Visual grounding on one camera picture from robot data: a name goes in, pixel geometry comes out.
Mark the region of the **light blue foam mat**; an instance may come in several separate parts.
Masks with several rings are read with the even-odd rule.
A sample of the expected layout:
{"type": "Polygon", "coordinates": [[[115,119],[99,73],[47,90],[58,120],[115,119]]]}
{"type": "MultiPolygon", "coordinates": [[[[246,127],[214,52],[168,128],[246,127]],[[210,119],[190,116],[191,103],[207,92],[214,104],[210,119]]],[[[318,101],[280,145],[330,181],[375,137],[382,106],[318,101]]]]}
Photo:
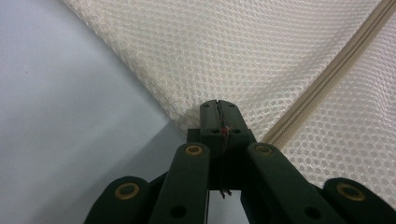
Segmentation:
{"type": "Polygon", "coordinates": [[[82,224],[114,179],[152,179],[184,134],[63,0],[0,0],[0,224],[82,224]]]}

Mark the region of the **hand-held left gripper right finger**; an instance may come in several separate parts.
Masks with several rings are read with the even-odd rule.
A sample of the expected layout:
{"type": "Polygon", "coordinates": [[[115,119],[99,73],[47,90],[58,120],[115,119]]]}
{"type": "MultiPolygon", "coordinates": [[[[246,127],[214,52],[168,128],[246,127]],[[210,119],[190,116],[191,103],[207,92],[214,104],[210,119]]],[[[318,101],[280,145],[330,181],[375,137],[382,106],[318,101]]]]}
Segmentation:
{"type": "Polygon", "coordinates": [[[220,100],[218,110],[222,136],[219,187],[221,190],[241,189],[246,151],[255,137],[237,105],[220,100]]]}

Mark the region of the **white mesh laundry bag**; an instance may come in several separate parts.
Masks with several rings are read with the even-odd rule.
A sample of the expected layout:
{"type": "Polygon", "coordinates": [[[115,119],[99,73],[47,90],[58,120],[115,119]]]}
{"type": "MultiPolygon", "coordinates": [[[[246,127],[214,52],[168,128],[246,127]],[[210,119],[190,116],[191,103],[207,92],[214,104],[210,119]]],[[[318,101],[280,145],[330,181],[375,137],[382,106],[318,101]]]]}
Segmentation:
{"type": "Polygon", "coordinates": [[[312,183],[396,208],[396,0],[63,0],[170,119],[236,104],[312,183]]]}

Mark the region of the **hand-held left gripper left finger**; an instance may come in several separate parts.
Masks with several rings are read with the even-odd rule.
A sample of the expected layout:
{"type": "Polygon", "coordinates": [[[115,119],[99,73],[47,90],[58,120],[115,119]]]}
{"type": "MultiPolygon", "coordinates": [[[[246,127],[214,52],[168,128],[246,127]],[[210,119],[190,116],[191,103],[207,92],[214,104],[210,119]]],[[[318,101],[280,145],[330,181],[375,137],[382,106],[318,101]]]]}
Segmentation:
{"type": "Polygon", "coordinates": [[[187,155],[203,159],[202,165],[207,175],[208,188],[224,190],[222,178],[223,134],[219,103],[216,100],[200,105],[200,126],[188,129],[187,155]]]}

